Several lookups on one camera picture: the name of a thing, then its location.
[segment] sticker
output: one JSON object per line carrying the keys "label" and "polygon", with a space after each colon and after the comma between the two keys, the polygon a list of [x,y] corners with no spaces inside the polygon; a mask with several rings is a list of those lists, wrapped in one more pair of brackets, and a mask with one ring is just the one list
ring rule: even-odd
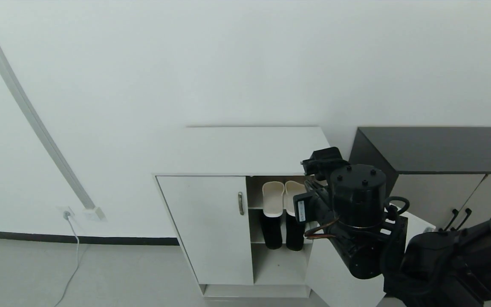
{"label": "sticker", "polygon": [[306,214],[304,214],[304,200],[300,200],[298,203],[298,221],[306,221]]}

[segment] black handle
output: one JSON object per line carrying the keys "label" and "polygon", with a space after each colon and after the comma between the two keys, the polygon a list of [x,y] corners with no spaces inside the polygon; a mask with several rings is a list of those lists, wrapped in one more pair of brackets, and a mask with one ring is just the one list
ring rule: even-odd
{"label": "black handle", "polygon": [[447,231],[448,228],[450,227],[450,225],[452,225],[452,223],[454,223],[454,221],[456,220],[456,217],[458,217],[459,211],[457,209],[452,209],[452,214],[454,216],[452,216],[450,223],[448,223],[448,225],[446,225],[445,229],[439,229],[439,231]]}
{"label": "black handle", "polygon": [[473,210],[471,210],[470,208],[467,208],[465,210],[466,216],[463,219],[463,221],[458,225],[458,227],[456,227],[456,230],[459,230],[462,227],[462,225],[467,221],[467,219],[469,218],[469,216],[471,216],[471,213],[473,213]]}

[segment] floor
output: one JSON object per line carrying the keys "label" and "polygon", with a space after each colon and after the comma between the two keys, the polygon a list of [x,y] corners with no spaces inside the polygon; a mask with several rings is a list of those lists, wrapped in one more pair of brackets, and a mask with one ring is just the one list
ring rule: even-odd
{"label": "floor", "polygon": [[[81,265],[58,307],[327,307],[310,299],[200,296],[178,246],[81,245]],[[75,268],[75,245],[0,239],[0,307],[52,307]],[[378,307],[403,307],[384,299]]]}

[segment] white cable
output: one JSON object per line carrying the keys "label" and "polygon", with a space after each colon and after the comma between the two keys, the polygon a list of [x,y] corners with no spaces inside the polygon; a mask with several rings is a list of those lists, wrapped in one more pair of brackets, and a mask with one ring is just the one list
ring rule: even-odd
{"label": "white cable", "polygon": [[58,303],[56,303],[56,305],[54,305],[54,307],[58,306],[59,303],[64,299],[64,296],[66,296],[66,292],[68,291],[68,286],[70,284],[70,282],[72,281],[73,279],[73,276],[75,276],[75,273],[77,272],[78,270],[78,244],[79,244],[79,241],[78,241],[78,237],[77,237],[77,234],[75,233],[75,230],[73,229],[73,225],[72,223],[69,221],[69,216],[70,216],[70,213],[69,212],[65,212],[64,213],[64,218],[66,219],[66,221],[68,221],[68,224],[69,226],[72,228],[72,232],[73,232],[73,235],[75,236],[75,238],[77,239],[77,266],[75,267],[75,270],[73,271],[73,274],[72,276],[69,278],[68,280],[68,283],[66,284],[66,288],[64,288],[64,293],[62,293],[62,297],[60,298],[60,301],[58,301]]}

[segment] cabinet top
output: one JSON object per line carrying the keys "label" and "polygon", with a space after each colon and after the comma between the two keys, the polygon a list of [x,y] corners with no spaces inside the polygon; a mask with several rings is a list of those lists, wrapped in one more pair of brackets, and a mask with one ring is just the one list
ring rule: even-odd
{"label": "cabinet top", "polygon": [[205,127],[168,131],[150,146],[154,175],[244,176],[303,175],[300,161],[329,143],[319,127]]}
{"label": "cabinet top", "polygon": [[398,173],[491,173],[491,127],[360,127]]}

